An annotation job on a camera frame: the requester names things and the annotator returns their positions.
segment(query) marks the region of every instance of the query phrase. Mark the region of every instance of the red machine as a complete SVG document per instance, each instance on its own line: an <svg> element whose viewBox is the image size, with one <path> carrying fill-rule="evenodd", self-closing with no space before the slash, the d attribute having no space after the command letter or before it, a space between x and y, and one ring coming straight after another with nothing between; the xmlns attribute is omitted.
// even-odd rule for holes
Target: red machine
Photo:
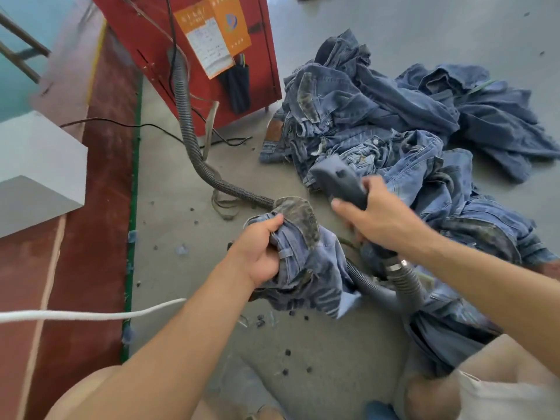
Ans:
<svg viewBox="0 0 560 420"><path fill-rule="evenodd" d="M167 51L172 47L172 42L162 32L163 30L171 35L166 0L93 1L102 10L108 24L130 52L134 62L152 82L161 98L176 116L175 100L168 84L170 62L167 58ZM170 4L172 11L177 12L199 1L170 0ZM185 34L181 31L176 18L173 16L177 45L185 52L190 63L189 83L190 92L193 95L192 106L206 117L210 108L208 101L216 100L220 102L214 127L227 125L244 115L268 107L282 98L267 0L239 1L251 38L251 46L243 50L245 63L249 66L251 107L249 111L241 115L236 115L231 111L228 95L218 79L208 79ZM161 30L151 23L150 19ZM204 122L196 115L193 115L192 119L196 134L203 135Z"/></svg>

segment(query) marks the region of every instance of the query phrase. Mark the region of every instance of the green painted line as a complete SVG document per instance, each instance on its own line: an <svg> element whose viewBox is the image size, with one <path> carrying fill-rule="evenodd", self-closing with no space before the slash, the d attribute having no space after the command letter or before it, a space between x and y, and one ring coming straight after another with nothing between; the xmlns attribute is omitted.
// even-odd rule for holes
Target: green painted line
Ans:
<svg viewBox="0 0 560 420"><path fill-rule="evenodd" d="M140 76L138 84L138 100L136 103L136 120L135 124L140 125L142 120L142 86L144 75ZM128 221L128 230L136 230L136 205L138 203L138 166L140 160L140 128L134 128L134 138L132 140L132 194L130 196L130 219ZM127 278L124 287L124 311L132 310L132 288L134 283L134 249L136 243L127 243ZM122 322L122 330L130 325L130 320ZM128 345L122 345L120 353L120 361L124 363L130 358L130 349Z"/></svg>

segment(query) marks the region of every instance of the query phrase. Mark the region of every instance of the orange paper tag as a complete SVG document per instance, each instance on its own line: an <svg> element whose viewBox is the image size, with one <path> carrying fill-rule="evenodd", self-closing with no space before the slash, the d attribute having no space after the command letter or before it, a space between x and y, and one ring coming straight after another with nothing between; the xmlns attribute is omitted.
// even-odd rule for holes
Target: orange paper tag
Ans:
<svg viewBox="0 0 560 420"><path fill-rule="evenodd" d="M202 0L188 6L176 12L175 18L209 78L215 77L235 64L210 1Z"/></svg>
<svg viewBox="0 0 560 420"><path fill-rule="evenodd" d="M239 0L208 0L218 26L232 56L241 53L251 45L247 23Z"/></svg>

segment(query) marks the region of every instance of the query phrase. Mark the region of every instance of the person's right hand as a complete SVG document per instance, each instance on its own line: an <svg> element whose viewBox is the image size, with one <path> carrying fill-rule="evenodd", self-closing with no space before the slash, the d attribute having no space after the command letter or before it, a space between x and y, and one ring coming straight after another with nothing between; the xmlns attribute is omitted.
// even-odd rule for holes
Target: person's right hand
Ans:
<svg viewBox="0 0 560 420"><path fill-rule="evenodd" d="M333 210L354 226L363 238L417 261L418 248L439 236L416 216L396 195L389 192L380 176L363 180L368 190L368 208L361 211L352 203L333 199Z"/></svg>

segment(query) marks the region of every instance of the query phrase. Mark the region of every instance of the forearm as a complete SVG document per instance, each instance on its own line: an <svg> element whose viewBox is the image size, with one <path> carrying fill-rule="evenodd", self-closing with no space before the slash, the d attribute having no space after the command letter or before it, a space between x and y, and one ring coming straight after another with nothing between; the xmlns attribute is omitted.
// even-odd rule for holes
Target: forearm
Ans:
<svg viewBox="0 0 560 420"><path fill-rule="evenodd" d="M560 282L430 233L415 261L560 377Z"/></svg>
<svg viewBox="0 0 560 420"><path fill-rule="evenodd" d="M220 263L155 338L69 418L189 419L254 285Z"/></svg>

